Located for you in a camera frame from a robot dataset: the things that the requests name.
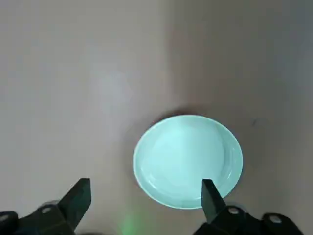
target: screw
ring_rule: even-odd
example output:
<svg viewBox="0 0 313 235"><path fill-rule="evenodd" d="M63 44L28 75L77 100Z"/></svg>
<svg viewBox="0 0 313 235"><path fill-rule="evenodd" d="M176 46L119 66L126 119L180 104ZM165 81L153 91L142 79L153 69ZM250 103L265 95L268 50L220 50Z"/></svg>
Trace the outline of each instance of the screw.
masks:
<svg viewBox="0 0 313 235"><path fill-rule="evenodd" d="M276 215L271 215L269 219L275 224L280 224L282 222L282 220Z"/></svg>
<svg viewBox="0 0 313 235"><path fill-rule="evenodd" d="M7 214L0 216L0 222L3 222L5 220L7 220L9 218L9 216Z"/></svg>
<svg viewBox="0 0 313 235"><path fill-rule="evenodd" d="M41 212L42 212L42 214L46 214L46 213L48 213L50 210L51 210L50 207L46 207L46 208L43 208L43 209L41 210Z"/></svg>
<svg viewBox="0 0 313 235"><path fill-rule="evenodd" d="M228 212L231 214L239 214L239 210L235 207L228 208Z"/></svg>

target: table surface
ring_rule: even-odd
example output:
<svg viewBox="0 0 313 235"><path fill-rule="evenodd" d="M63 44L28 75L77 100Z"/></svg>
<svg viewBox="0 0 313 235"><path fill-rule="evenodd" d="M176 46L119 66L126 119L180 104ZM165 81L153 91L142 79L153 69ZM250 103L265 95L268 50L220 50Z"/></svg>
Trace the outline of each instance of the table surface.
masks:
<svg viewBox="0 0 313 235"><path fill-rule="evenodd" d="M90 177L78 232L190 235L202 210L150 199L133 177L144 131L174 114L238 138L226 197L310 233L312 7L265 0L0 2L0 208L24 216Z"/></svg>

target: light blue plate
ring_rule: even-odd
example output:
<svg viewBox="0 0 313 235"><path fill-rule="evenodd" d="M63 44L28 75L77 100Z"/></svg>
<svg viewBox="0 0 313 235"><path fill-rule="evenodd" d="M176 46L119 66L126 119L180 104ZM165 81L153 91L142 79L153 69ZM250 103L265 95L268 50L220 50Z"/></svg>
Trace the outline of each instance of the light blue plate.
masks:
<svg viewBox="0 0 313 235"><path fill-rule="evenodd" d="M222 197L237 184L243 156L223 125L198 115L164 119L138 142L135 177L151 198L178 209L201 208L202 179L212 179Z"/></svg>

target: beige table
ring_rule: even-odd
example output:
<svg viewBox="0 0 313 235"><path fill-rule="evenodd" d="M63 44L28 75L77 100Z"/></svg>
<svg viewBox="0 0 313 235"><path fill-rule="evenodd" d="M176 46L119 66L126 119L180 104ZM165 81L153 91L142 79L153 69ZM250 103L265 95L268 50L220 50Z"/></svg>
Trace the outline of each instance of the beige table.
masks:
<svg viewBox="0 0 313 235"><path fill-rule="evenodd" d="M244 172L227 197L312 231L313 30L303 1L0 1L0 209L32 212L90 177L78 232L190 235L201 210L151 200L133 148L174 110L216 118Z"/></svg>

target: plate rim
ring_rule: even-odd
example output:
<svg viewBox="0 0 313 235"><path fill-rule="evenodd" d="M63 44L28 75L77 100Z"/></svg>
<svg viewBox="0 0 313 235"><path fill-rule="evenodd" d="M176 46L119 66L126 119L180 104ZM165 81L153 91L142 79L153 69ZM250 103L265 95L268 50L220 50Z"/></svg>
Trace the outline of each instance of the plate rim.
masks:
<svg viewBox="0 0 313 235"><path fill-rule="evenodd" d="M229 190L229 192L225 195L227 196L231 191L233 191L233 189L235 188L235 186L238 184L239 180L240 180L240 177L241 177L241 174L242 174L242 171L243 171L243 152L242 152L242 149L241 149L241 146L239 144L239 141L237 140L237 138L234 136L234 134L227 128L225 127L223 124L221 124L220 122L212 119L212 118L209 118L209 117L206 117L206 116L202 116L202 115L193 115L193 114L184 114L184 115L175 115L175 116L171 116L171 117L167 117L155 124L153 124L152 126L150 126L145 132L144 134L140 137L139 141L137 142L136 144L136 147L134 149L134 153L133 153L133 172L134 172L134 175L135 175L135 178L136 178L136 181L137 183L139 184L140 188L153 200L157 201L158 203L164 205L164 206L167 206L167 207L170 207L170 208L174 208L174 209L181 209L181 210L194 210L194 209L200 209L202 208L201 206L201 203L199 206L196 206L196 207L176 207L176 206L173 206L173 205L169 205L169 204L166 204L166 203L163 203L161 202L160 200L156 199L155 197L153 197L145 187L143 187L138 175L137 175L137 169L136 169L136 161L137 161L137 156L138 156L138 150L140 148L140 146L142 145L142 142L143 140L145 139L145 137L147 135L149 135L155 128L157 128L158 126L162 125L163 123L167 122L167 121L170 121L172 119L175 119L175 118L178 118L178 117L194 117L194 118L201 118L201 119L205 119L205 120L208 120L210 122L213 122L217 125L219 125L220 127L222 127L224 130L226 130L231 136L232 138L236 141L237 145L238 145L238 149L240 151L240 154L238 155L238 159L240 160L240 173L238 174L238 176L236 176L236 183L235 185Z"/></svg>

